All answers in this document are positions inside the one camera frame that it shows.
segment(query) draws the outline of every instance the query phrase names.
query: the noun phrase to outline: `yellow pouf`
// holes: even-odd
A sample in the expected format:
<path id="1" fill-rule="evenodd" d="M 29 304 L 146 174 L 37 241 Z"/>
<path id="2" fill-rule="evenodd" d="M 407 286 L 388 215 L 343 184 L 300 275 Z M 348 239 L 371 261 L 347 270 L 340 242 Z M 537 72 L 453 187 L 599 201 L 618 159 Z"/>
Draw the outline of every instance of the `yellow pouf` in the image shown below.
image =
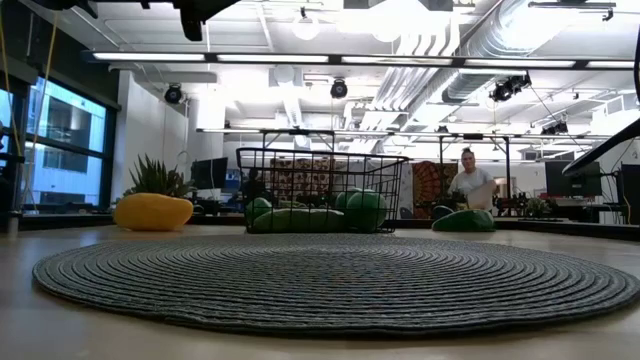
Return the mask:
<path id="1" fill-rule="evenodd" d="M 193 204 L 189 200 L 138 193 L 118 202 L 113 219 L 118 226 L 130 230 L 171 231 L 184 225 L 191 215 Z"/>

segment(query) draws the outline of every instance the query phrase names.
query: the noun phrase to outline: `round woven rug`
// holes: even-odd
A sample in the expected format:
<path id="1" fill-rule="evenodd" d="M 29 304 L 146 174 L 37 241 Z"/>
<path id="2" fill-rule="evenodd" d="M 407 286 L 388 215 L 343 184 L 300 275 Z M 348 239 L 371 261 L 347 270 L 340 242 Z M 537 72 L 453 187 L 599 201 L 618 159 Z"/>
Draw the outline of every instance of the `round woven rug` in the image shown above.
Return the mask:
<path id="1" fill-rule="evenodd" d="M 427 336 L 608 313 L 640 282 L 568 256 L 364 235 L 213 236 L 84 247 L 42 259 L 37 282 L 93 307 L 278 336 Z"/>

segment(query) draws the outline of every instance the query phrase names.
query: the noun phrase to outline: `security camera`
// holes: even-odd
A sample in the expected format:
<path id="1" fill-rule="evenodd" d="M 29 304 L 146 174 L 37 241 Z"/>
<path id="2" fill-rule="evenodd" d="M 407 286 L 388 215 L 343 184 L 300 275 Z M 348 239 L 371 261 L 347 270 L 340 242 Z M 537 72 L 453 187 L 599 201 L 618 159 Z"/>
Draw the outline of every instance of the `security camera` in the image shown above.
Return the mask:
<path id="1" fill-rule="evenodd" d="M 331 85 L 331 97 L 334 99 L 342 99 L 347 96 L 347 92 L 349 89 L 347 88 L 347 84 L 344 82 L 344 79 L 335 79 L 333 81 L 333 85 Z"/>
<path id="2" fill-rule="evenodd" d="M 167 103 L 178 105 L 182 104 L 185 100 L 184 93 L 180 90 L 180 84 L 171 84 L 166 93 L 164 93 L 164 99 Z"/>

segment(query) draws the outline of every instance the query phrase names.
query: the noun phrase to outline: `white t-shirt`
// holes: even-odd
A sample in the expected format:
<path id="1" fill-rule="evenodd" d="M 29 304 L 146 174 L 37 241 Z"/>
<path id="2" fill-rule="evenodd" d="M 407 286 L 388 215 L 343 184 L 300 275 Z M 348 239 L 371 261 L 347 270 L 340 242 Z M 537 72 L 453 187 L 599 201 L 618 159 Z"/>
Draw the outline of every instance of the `white t-shirt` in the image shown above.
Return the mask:
<path id="1" fill-rule="evenodd" d="M 471 191 L 493 180 L 493 176 L 489 175 L 485 170 L 476 168 L 471 174 L 463 171 L 456 175 L 451 181 L 449 194 L 453 191 L 459 191 L 464 195 L 469 195 Z"/>

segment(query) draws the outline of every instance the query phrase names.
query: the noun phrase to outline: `ceiling light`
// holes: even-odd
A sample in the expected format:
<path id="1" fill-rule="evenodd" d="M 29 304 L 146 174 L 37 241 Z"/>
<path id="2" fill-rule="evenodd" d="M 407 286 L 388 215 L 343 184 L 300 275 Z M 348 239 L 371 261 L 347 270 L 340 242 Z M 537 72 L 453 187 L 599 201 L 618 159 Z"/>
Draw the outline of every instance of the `ceiling light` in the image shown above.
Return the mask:
<path id="1" fill-rule="evenodd" d="M 380 64 L 380 65 L 430 65 L 449 66 L 451 59 L 426 58 L 414 56 L 343 56 L 345 64 Z"/>
<path id="2" fill-rule="evenodd" d="M 347 88 L 347 84 L 344 82 L 344 79 L 335 79 L 331 86 L 331 90 L 329 91 L 331 97 L 334 99 L 342 99 L 347 96 L 348 92 L 349 89 Z"/>
<path id="3" fill-rule="evenodd" d="M 196 132 L 225 133 L 225 134 L 259 134 L 258 129 L 196 129 Z"/>
<path id="4" fill-rule="evenodd" d="M 205 60 L 204 54 L 172 54 L 172 53 L 126 53 L 126 52 L 100 52 L 93 53 L 96 60 L 104 61 L 195 61 L 202 62 Z"/>
<path id="5" fill-rule="evenodd" d="M 219 62 L 229 63 L 328 63 L 325 55 L 219 54 Z"/>
<path id="6" fill-rule="evenodd" d="M 505 102 L 529 86 L 531 86 L 529 74 L 525 76 L 512 76 L 508 78 L 507 81 L 496 84 L 496 88 L 489 94 L 489 98 L 494 102 Z"/>
<path id="7" fill-rule="evenodd" d="M 336 131 L 336 135 L 355 135 L 355 136 L 393 136 L 393 131 Z"/>
<path id="8" fill-rule="evenodd" d="M 527 74 L 526 70 L 509 70 L 509 69 L 460 69 L 460 74 L 463 75 L 510 75 L 510 76 L 524 76 Z"/>
<path id="9" fill-rule="evenodd" d="M 576 64 L 570 60 L 542 60 L 542 59 L 467 59 L 465 66 L 514 67 L 514 68 L 570 68 Z"/>
<path id="10" fill-rule="evenodd" d="M 633 61 L 589 61 L 587 68 L 633 70 Z"/>

